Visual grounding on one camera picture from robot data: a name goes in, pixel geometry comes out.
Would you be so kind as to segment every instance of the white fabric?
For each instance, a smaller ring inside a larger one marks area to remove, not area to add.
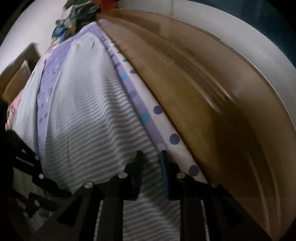
[[[124,240],[179,240],[180,203],[162,194],[158,155],[99,39],[73,41],[53,90],[48,114],[45,176],[75,192],[101,183],[145,154],[139,198],[124,202]]]
[[[36,98],[43,68],[44,62],[40,60],[24,87],[12,126],[12,129],[35,153],[38,153]]]

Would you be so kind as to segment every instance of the screw head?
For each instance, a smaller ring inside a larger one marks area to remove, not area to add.
[[[85,188],[92,188],[94,186],[94,184],[92,183],[92,182],[86,182],[85,184],[84,184],[84,187]]]
[[[37,207],[40,207],[40,203],[39,203],[37,200],[34,201],[34,204],[35,204]]]
[[[177,174],[177,178],[183,179],[184,177],[186,177],[186,174],[184,172],[179,172]]]
[[[29,215],[26,212],[24,212],[23,214],[24,214],[24,216],[25,216],[26,219],[30,219],[29,218]]]
[[[128,176],[128,174],[125,173],[125,172],[121,172],[121,173],[118,174],[119,178],[126,178],[127,176]]]
[[[219,184],[215,181],[211,182],[211,186],[212,188],[217,188],[219,186]]]

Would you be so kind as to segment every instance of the polka dot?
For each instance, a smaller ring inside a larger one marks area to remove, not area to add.
[[[157,115],[160,115],[163,112],[163,109],[157,105],[153,108],[153,112]]]
[[[142,122],[142,124],[145,124],[149,121],[150,115],[148,112],[145,112],[143,114],[140,115],[140,121]]]
[[[170,143],[173,145],[177,145],[180,142],[180,137],[177,134],[171,134]]]
[[[166,146],[163,143],[160,143],[156,146],[158,151],[166,150]]]
[[[192,177],[196,177],[200,172],[200,169],[198,168],[197,165],[192,165],[190,168],[189,168],[189,175],[192,176]]]
[[[48,94],[51,95],[52,94],[52,91],[53,91],[53,88],[50,87],[49,90],[48,90]]]
[[[128,75],[127,74],[123,74],[120,77],[121,77],[121,81],[125,81],[128,78]]]
[[[129,93],[129,95],[130,95],[131,98],[133,98],[133,97],[135,97],[137,95],[137,92],[136,91],[131,91]]]

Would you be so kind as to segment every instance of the pillow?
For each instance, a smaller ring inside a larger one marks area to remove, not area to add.
[[[23,91],[23,89],[20,91],[18,96],[13,100],[11,105],[8,107],[7,121],[6,121],[6,124],[5,124],[5,130],[12,130],[13,120],[15,118],[15,113],[17,111],[18,104],[19,104],[20,99],[22,97],[22,91]]]
[[[8,85],[6,86],[2,98],[7,101],[9,104],[17,97],[20,91],[25,87],[31,71],[28,67],[28,63],[25,60],[20,69],[15,73],[11,78]]]

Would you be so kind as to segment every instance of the bed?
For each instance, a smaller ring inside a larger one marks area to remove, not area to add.
[[[45,175],[73,193],[142,150],[141,194],[125,201],[123,239],[179,240],[179,202],[161,188],[158,154],[167,150],[195,180],[223,184],[278,240],[296,216],[296,138],[265,78],[189,24],[137,10],[97,18],[39,60],[18,104],[12,128]]]

